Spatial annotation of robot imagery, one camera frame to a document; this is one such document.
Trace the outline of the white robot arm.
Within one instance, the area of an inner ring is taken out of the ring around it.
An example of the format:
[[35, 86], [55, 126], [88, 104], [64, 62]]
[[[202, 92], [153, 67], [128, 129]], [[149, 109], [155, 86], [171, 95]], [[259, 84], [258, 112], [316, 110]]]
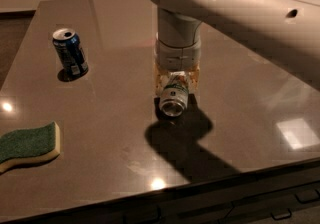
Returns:
[[174, 49], [199, 41], [204, 22], [313, 88], [320, 87], [319, 0], [151, 0], [158, 7], [160, 66], [182, 69], [193, 61], [171, 63]]

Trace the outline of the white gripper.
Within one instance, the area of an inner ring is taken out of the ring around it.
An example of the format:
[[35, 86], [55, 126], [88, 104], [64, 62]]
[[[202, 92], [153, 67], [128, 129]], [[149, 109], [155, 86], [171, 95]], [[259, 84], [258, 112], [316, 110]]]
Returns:
[[167, 46], [159, 39], [155, 44], [154, 88], [160, 96], [169, 81], [169, 71], [186, 71], [190, 93], [196, 93], [199, 84], [201, 41], [188, 47]]

